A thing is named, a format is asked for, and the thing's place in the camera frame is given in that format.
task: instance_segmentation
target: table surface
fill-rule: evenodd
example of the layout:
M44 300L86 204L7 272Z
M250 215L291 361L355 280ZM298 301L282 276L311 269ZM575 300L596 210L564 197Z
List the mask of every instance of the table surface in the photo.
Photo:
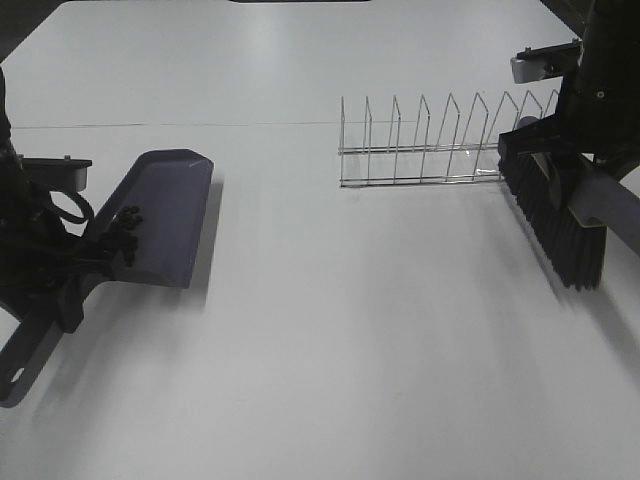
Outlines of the table surface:
M635 480L638 258L578 294L502 186L337 187L340 96L497 98L570 39L534 0L57 10L3 64L17 148L93 159L96 207L148 150L216 170L192 289L92 294L0 478Z

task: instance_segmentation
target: wire rack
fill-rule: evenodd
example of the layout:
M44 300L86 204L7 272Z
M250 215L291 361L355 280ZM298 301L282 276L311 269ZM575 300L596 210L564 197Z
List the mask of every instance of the wire rack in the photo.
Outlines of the wire rack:
M390 121L375 121L369 97L364 121L347 122L341 101L340 186L469 184L498 182L498 135L513 130L523 116L546 117L555 110L558 91L540 101L527 90L520 102L504 92L493 112L475 93L468 113L449 94L439 123L420 97L417 119L403 119L394 95Z

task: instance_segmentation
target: white table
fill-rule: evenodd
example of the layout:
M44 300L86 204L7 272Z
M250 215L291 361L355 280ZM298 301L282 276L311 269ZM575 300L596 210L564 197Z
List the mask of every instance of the white table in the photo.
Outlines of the white table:
M571 38L538 3L54 13L3 65L18 149L92 158L97 207L140 153L191 148L221 204L192 290L90 297L0 412L0 478L635 480L640 261L617 238L577 294L497 185L337 188L341 95L496 96L515 51Z

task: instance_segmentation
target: black bristles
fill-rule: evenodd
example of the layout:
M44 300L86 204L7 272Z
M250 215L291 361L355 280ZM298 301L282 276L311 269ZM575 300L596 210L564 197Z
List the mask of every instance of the black bristles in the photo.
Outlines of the black bristles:
M549 199L547 177L531 155L498 164L511 193L566 287L597 288L602 276L606 227L583 228L566 207Z

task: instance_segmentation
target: metal wire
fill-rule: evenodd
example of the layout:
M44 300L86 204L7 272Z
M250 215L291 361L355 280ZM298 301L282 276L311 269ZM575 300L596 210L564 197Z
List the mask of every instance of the metal wire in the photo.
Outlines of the metal wire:
M380 145L378 134L374 133L375 122L372 114L369 97L365 98L364 109L364 129L362 133L362 146L349 146L347 141L351 138L348 133L346 120L346 106L344 97L341 99L340 111L340 186L342 187L366 187L366 186L400 186L400 185L436 185L436 184L473 184L498 182L502 176L497 168L497 135L498 131L508 131L516 128L520 118L527 111L533 110L535 116L546 117L554 108L554 101L557 102L558 91L553 90L547 99L546 106L530 90L527 90L521 103L518 104L509 92L504 92L500 98L498 106L492 113L483 96L476 92L468 110L465 113L465 124L462 137L459 140L460 122L463 112L460 104L453 94L449 94L446 100L444 112L440 122L440 128L435 143L429 142L430 128L432 122L432 112L424 95L420 96L418 104L418 114L412 141L403 142L402 123L403 117L400 110L398 98L393 96L391 109L391 120L386 137ZM424 126L424 137L421 130ZM449 135L447 128L453 126L452 137L446 143L443 139ZM465 152L463 157L454 157L456 152ZM436 155L448 153L446 161L446 173L434 172L438 167L444 169L443 159ZM349 167L353 168L356 175L347 175L345 171L345 157L351 158ZM386 173L372 170L372 157L376 157L376 170L379 166L393 166L393 175L387 169Z

